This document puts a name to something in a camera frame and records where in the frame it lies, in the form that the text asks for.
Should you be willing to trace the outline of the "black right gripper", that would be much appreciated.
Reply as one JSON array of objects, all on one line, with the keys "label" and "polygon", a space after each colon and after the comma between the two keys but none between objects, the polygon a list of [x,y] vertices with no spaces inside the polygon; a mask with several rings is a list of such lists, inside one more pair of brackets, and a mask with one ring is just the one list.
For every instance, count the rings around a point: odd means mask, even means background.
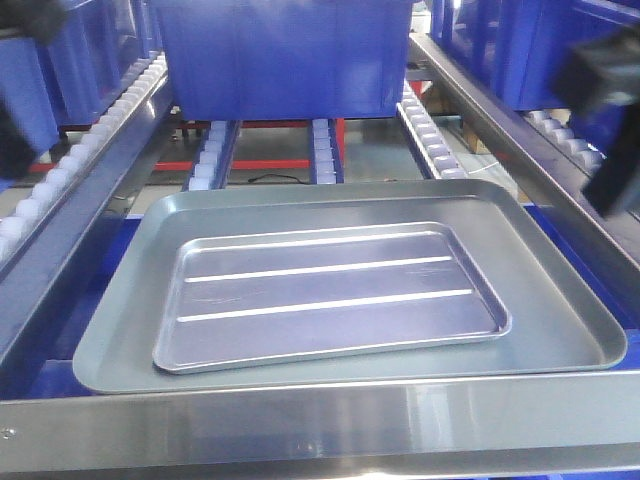
[{"label": "black right gripper", "polygon": [[594,127],[604,154],[582,188],[597,213],[617,215],[639,204],[639,29],[570,47],[552,90],[572,114]]}]

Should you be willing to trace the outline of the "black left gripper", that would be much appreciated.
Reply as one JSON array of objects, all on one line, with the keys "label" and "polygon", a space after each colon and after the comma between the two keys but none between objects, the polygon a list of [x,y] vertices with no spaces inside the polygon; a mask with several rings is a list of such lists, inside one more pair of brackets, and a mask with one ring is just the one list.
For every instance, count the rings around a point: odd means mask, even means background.
[{"label": "black left gripper", "polygon": [[58,1],[1,3],[1,178],[24,177],[58,141],[38,48],[60,33]]}]

